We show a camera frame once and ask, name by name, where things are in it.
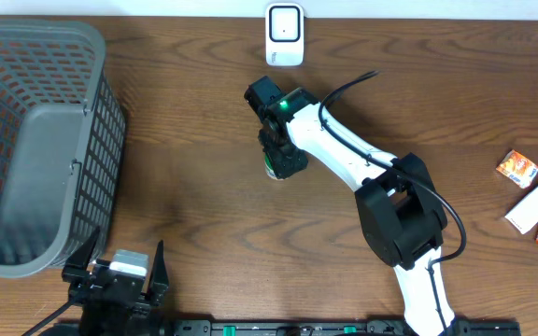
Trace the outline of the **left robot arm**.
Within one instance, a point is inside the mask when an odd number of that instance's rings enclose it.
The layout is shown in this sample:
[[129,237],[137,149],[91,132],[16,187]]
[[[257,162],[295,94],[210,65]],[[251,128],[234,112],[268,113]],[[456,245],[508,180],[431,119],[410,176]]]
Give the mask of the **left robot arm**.
[[112,260],[91,262],[96,229],[66,261],[62,279],[68,300],[35,326],[43,335],[161,335],[169,276],[159,242],[153,262],[145,254],[119,249]]

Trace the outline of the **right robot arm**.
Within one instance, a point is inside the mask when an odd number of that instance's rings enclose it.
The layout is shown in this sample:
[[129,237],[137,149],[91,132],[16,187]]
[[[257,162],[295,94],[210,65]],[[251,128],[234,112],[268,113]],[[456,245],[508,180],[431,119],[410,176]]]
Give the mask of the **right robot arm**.
[[285,180],[314,157],[339,177],[354,194],[366,243],[395,272],[406,324],[418,335],[448,335],[455,314],[441,265],[463,250],[445,255],[443,231],[460,217],[436,191],[422,159],[374,147],[330,113],[349,87],[318,99],[304,88],[285,93],[269,77],[250,84],[244,98],[262,125],[265,170]]

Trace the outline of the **orange snack packet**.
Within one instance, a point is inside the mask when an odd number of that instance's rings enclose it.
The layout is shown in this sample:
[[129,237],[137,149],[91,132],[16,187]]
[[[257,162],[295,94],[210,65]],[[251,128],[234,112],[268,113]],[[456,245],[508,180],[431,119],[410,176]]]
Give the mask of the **orange snack packet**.
[[522,189],[526,189],[538,174],[538,165],[512,149],[498,164],[496,171],[512,180]]

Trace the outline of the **green lid jar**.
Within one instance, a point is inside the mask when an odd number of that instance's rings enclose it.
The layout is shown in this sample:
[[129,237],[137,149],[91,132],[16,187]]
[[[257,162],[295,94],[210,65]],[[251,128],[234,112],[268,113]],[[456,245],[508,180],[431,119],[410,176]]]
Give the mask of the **green lid jar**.
[[274,180],[281,180],[281,177],[276,172],[273,161],[268,154],[264,154],[264,167],[267,175]]

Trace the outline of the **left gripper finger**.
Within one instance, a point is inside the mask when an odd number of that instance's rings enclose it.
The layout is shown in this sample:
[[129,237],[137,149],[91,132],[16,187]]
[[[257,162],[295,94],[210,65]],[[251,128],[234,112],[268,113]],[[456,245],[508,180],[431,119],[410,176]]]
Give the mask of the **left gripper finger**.
[[100,228],[96,227],[82,246],[66,260],[64,267],[79,271],[86,270],[91,261],[92,253],[96,247],[99,235]]
[[160,306],[163,303],[164,295],[169,288],[168,273],[164,262],[163,240],[157,244],[154,256],[147,297],[152,306]]

